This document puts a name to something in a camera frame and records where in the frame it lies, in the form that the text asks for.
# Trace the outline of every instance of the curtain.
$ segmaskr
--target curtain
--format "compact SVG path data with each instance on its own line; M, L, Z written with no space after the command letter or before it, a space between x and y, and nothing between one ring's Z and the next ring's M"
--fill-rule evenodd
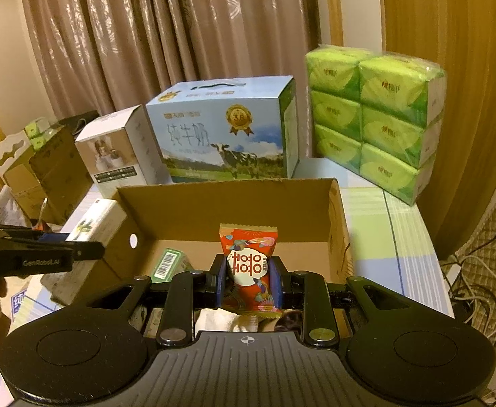
M178 81L293 75L300 142L310 154L304 54L319 40L317 0L23 3L59 118L146 103Z
M431 182L417 203L445 259L471 236L496 188L496 0L383 0L386 50L448 72Z

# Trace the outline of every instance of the white wall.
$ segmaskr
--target white wall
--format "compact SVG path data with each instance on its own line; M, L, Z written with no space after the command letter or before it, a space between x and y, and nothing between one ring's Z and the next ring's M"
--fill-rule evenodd
M344 45L382 50L380 0L340 0ZM318 0L322 43L330 43L327 0Z
M0 0L0 126L6 134L54 113L29 42L22 0Z

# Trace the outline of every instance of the red candy package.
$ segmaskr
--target red candy package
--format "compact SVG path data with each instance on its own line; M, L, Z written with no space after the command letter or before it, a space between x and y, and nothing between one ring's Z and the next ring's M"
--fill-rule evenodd
M277 238L278 230L273 227L220 225L220 241L228 263L224 309L280 316L271 295L267 260Z

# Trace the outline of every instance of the green tissue pack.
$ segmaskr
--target green tissue pack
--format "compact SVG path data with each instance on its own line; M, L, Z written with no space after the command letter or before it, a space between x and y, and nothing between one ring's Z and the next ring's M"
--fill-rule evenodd
M444 108L446 75L438 64L382 55L359 64L361 103L426 127Z
M358 102L316 90L310 96L315 123L361 141L361 105Z
M393 115L363 106L363 141L414 168L420 168L436 151L442 119L423 129Z
M361 149L360 174L408 205L429 183L433 165L434 157L416 169L370 144Z
M308 85L311 89L358 101L358 64L374 54L365 49L323 45L307 53Z
M359 174L361 142L319 124L314 125L314 137L319 154Z

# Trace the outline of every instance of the white box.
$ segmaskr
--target white box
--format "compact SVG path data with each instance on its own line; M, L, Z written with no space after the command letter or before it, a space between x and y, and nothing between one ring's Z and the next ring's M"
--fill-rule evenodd
M98 241L106 248L127 215L115 200L97 199L84 213L76 227L67 237L67 241ZM62 304L71 304L81 292L82 286L90 273L97 268L99 275L117 276L114 265L109 264L107 256L101 260L76 261L69 272L44 274L41 284Z
M75 145L105 198L118 187L170 182L144 105L95 119Z

